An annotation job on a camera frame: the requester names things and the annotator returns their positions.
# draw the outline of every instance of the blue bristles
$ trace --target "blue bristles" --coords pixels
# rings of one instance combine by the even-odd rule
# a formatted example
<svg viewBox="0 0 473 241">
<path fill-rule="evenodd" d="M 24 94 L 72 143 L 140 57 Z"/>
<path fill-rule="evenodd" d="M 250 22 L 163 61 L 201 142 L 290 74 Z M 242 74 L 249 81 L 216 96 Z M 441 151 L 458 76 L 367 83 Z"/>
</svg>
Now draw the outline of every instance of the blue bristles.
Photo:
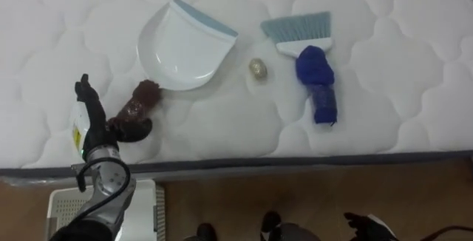
<svg viewBox="0 0 473 241">
<path fill-rule="evenodd" d="M 329 38 L 330 12 L 272 19 L 262 22 L 261 28 L 274 43 Z"/>
</svg>

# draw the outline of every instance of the white plastic basket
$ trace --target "white plastic basket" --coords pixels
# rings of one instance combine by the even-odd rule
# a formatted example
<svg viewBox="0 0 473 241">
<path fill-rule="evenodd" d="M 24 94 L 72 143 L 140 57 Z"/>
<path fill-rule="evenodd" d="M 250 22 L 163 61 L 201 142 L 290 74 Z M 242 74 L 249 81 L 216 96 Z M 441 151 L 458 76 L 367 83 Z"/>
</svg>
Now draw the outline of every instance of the white plastic basket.
<svg viewBox="0 0 473 241">
<path fill-rule="evenodd" d="M 81 206 L 90 199 L 91 186 L 84 193 L 77 188 L 55 190 L 50 195 L 47 211 L 46 240 L 67 225 Z M 137 182 L 132 203 L 125 212 L 122 229 L 116 241 L 166 240 L 166 210 L 164 189 L 153 180 Z"/>
</svg>

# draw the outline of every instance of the robotic arm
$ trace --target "robotic arm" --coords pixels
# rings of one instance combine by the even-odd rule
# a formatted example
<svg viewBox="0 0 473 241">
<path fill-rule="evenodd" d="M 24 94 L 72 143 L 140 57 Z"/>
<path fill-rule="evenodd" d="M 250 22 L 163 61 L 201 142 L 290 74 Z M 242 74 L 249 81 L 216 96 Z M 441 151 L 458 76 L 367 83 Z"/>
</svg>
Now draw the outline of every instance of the robotic arm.
<svg viewBox="0 0 473 241">
<path fill-rule="evenodd" d="M 128 166 L 120 159 L 115 133 L 106 125 L 106 116 L 97 92 L 84 74 L 75 84 L 81 117 L 89 118 L 89 128 L 81 148 L 85 164 L 75 165 L 79 190 L 86 190 L 85 172 L 90 169 L 94 192 L 72 222 L 59 229 L 50 241 L 113 241 L 123 223 L 136 188 Z"/>
</svg>

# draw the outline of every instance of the white dustpan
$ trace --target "white dustpan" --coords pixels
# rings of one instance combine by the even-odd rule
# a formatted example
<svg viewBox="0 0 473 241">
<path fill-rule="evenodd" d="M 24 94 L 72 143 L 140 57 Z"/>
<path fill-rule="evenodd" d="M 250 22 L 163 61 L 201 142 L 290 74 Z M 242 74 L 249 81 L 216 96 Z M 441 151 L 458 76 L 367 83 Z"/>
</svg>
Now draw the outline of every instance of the white dustpan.
<svg viewBox="0 0 473 241">
<path fill-rule="evenodd" d="M 162 7 L 138 39 L 148 79 L 164 89 L 187 90 L 208 82 L 238 33 L 181 0 Z"/>
</svg>

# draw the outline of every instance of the yellow label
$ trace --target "yellow label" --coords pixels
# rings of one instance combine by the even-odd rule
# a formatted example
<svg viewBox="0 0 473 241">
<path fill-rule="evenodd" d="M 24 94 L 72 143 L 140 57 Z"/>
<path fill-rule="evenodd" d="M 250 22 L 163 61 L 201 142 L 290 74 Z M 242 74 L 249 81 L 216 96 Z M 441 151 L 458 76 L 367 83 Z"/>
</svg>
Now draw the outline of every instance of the yellow label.
<svg viewBox="0 0 473 241">
<path fill-rule="evenodd" d="M 77 126 L 74 126 L 74 130 L 72 131 L 72 138 L 74 138 L 75 148 L 79 152 L 81 150 L 79 148 L 79 146 L 81 145 L 81 133 L 79 132 L 79 129 L 77 128 Z"/>
</svg>

